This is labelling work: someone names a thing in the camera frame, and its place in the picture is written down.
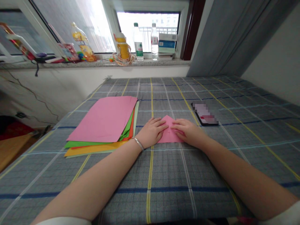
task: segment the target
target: forearm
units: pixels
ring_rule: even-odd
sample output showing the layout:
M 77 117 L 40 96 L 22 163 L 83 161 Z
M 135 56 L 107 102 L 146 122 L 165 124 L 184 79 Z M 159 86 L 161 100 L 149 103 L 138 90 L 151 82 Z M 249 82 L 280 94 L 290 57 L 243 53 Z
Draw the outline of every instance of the forearm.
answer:
M 298 198 L 218 142 L 207 138 L 199 148 L 259 220 L 287 210 Z
M 130 140 L 66 187 L 32 222 L 55 217 L 93 220 L 104 208 L 141 152 Z

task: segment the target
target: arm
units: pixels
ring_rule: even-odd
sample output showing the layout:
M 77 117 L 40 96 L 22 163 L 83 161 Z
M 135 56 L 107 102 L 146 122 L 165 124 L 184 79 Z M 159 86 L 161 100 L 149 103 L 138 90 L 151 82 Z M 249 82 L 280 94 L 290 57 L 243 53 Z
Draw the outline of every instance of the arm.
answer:
M 179 138 L 201 149 L 250 211 L 259 220 L 284 212 L 299 199 L 227 148 L 208 137 L 188 120 L 176 120 L 171 128 Z
M 161 118 L 151 118 L 136 135 L 144 148 L 160 140 L 163 130 L 168 127 L 162 125 L 165 122 Z M 129 140 L 66 187 L 31 225 L 55 217 L 76 217 L 92 221 L 109 201 L 141 151 L 134 139 Z

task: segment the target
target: bracelet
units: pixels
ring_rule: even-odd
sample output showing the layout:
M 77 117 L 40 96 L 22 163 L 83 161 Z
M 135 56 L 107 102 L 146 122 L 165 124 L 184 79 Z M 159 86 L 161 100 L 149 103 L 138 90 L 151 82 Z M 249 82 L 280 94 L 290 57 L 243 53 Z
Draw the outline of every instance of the bracelet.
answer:
M 138 143 L 138 145 L 141 147 L 142 151 L 144 150 L 142 144 L 140 143 L 140 141 L 138 139 L 136 139 L 135 137 L 133 137 L 133 139 Z

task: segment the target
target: wooden board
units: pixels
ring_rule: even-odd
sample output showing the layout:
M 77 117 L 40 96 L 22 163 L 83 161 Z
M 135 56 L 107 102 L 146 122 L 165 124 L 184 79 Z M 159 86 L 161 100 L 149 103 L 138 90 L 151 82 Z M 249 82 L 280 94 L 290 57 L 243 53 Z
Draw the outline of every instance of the wooden board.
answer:
M 0 141 L 0 172 L 27 149 L 24 147 L 30 138 L 31 135 L 26 134 Z

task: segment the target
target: sleeve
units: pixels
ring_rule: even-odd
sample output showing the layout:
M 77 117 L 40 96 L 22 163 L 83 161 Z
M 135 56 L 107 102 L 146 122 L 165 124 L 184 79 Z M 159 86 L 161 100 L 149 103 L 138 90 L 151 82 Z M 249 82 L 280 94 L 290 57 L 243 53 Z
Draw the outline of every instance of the sleeve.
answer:
M 85 219 L 75 217 L 56 217 L 38 223 L 37 225 L 92 225 Z
M 286 211 L 269 219 L 259 222 L 259 225 L 297 225 L 300 224 L 300 201 L 293 204 Z

